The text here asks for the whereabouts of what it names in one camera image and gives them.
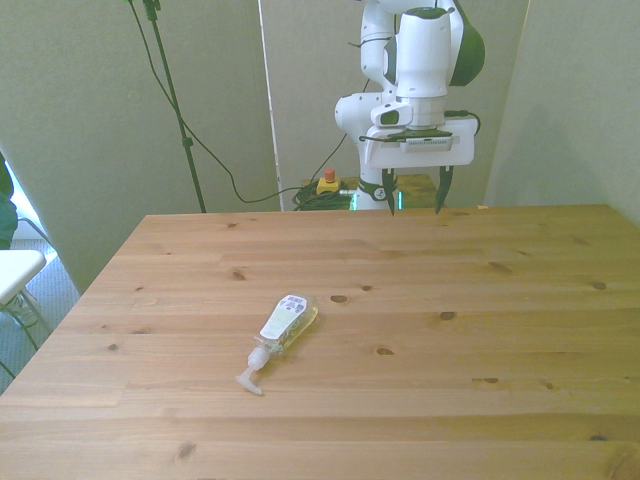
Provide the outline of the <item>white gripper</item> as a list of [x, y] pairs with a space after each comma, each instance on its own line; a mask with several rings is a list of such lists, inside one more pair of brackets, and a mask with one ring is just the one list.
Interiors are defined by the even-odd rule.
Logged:
[[445, 204], [454, 167], [474, 159], [476, 119], [449, 119], [430, 130], [405, 127], [371, 127], [363, 136], [364, 162], [368, 168], [383, 169], [382, 187], [389, 210], [395, 215], [397, 177], [391, 168], [439, 168], [435, 213]]

